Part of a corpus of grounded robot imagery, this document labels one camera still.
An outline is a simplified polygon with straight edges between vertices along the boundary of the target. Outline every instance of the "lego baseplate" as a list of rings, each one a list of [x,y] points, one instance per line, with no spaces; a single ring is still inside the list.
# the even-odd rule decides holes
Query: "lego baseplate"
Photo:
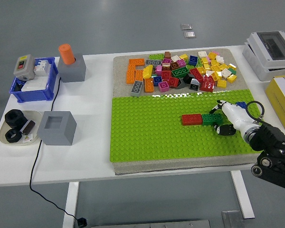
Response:
[[[217,100],[235,104],[254,99],[249,90],[113,98],[110,161],[115,165],[122,162],[256,153],[244,142],[239,132],[233,136],[219,136],[209,125],[182,125],[181,115],[206,114],[217,104]],[[255,104],[250,105],[249,109],[253,116],[259,116]],[[227,123],[223,115],[223,124]],[[239,157],[237,160],[230,164],[220,162],[219,165],[253,162],[243,162]]]

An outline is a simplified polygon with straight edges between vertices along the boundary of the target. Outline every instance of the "white electrical box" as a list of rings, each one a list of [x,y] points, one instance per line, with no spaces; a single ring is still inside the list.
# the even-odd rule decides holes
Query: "white electrical box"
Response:
[[[285,75],[285,33],[251,33],[243,55],[260,81],[270,81],[274,76]]]

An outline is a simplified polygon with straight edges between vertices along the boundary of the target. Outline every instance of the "gray square block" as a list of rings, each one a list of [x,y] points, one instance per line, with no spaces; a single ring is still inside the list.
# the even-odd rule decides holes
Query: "gray square block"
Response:
[[[70,111],[44,112],[37,135],[46,145],[70,146],[76,126]]]
[[[62,58],[58,62],[58,72],[63,82],[83,82],[86,79],[86,63],[82,54],[74,54],[75,63],[66,65]]]

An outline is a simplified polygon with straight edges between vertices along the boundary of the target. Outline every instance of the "metal plate on floor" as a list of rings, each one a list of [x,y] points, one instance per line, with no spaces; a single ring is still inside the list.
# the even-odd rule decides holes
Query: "metal plate on floor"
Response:
[[[92,228],[210,228],[209,220],[100,226]]]

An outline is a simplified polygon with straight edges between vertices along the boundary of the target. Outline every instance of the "orange lego brick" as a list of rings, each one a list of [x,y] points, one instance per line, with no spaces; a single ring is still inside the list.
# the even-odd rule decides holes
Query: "orange lego brick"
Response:
[[[143,70],[135,71],[135,81],[143,81]]]
[[[129,64],[135,66],[144,66],[144,58],[131,58],[129,59]]]
[[[135,71],[134,70],[128,70],[127,71],[126,84],[134,84],[134,82],[135,82]]]
[[[129,64],[128,65],[128,70],[136,70],[136,66],[134,64]]]
[[[146,93],[154,92],[153,78],[147,78],[144,80],[144,91]]]

